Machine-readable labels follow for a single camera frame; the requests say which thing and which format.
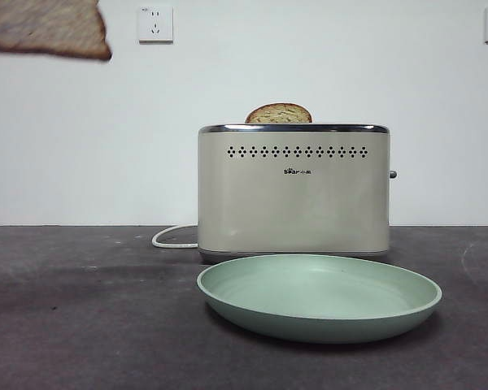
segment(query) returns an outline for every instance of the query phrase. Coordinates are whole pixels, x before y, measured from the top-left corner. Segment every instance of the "toaster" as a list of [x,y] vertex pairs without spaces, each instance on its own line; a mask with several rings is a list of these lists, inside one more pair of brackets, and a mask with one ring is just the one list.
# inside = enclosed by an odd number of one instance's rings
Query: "toaster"
[[376,256],[389,249],[390,134],[371,124],[221,124],[198,133],[198,250]]

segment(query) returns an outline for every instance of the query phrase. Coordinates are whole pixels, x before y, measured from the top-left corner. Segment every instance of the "toaster vent hole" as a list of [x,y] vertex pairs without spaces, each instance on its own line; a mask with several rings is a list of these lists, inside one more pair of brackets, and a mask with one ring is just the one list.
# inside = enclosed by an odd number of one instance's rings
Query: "toaster vent hole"
[[269,148],[266,145],[259,147],[251,146],[249,149],[247,149],[245,146],[238,146],[237,148],[234,146],[229,146],[226,153],[230,158],[235,157],[235,154],[238,154],[241,158],[246,157],[247,154],[249,154],[252,158],[256,157],[257,154],[260,154],[263,158],[266,158],[268,154],[271,154],[274,158],[277,158],[282,154],[285,158],[288,158],[291,154],[293,154],[296,158],[299,158],[302,156],[302,154],[305,154],[307,158],[310,158],[313,154],[318,158],[321,158],[326,154],[330,158],[332,158],[335,154],[340,158],[344,158],[347,155],[349,155],[351,158],[360,156],[361,158],[366,158],[368,155],[366,146],[349,146],[348,149],[346,149],[345,146],[337,146],[336,149],[333,146],[329,146],[329,148],[324,149],[321,145],[306,145],[304,147],[297,145],[291,149],[289,146],[273,145],[269,146]]

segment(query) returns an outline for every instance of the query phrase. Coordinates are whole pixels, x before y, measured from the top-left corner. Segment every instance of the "bread slice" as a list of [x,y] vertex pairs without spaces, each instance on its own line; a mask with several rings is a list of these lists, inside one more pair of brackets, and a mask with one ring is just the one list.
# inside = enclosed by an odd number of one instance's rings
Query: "bread slice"
[[312,122],[308,110],[293,103],[273,103],[252,111],[246,118],[247,124],[309,124]]
[[105,35],[98,0],[0,0],[0,51],[107,61]]

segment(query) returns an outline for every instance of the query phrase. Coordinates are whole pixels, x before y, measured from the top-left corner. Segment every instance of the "power cord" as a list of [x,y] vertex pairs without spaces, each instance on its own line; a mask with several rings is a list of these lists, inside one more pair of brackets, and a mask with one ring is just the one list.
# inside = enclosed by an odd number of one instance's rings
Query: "power cord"
[[183,228],[193,228],[196,226],[197,225],[177,225],[177,226],[169,227],[168,229],[164,229],[152,237],[152,245],[157,247],[157,248],[197,248],[197,243],[194,243],[194,244],[165,244],[163,242],[157,241],[161,236],[165,235],[168,232],[172,232],[174,230],[183,229]]

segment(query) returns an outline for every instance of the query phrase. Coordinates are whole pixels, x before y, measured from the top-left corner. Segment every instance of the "gray countertop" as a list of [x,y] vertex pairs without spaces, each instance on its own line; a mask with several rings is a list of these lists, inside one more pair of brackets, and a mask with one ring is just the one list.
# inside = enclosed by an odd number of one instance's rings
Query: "gray countertop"
[[442,302],[350,345],[226,322],[197,290],[198,252],[151,246],[162,228],[0,227],[0,389],[488,390],[488,227],[391,228],[379,261],[436,281]]

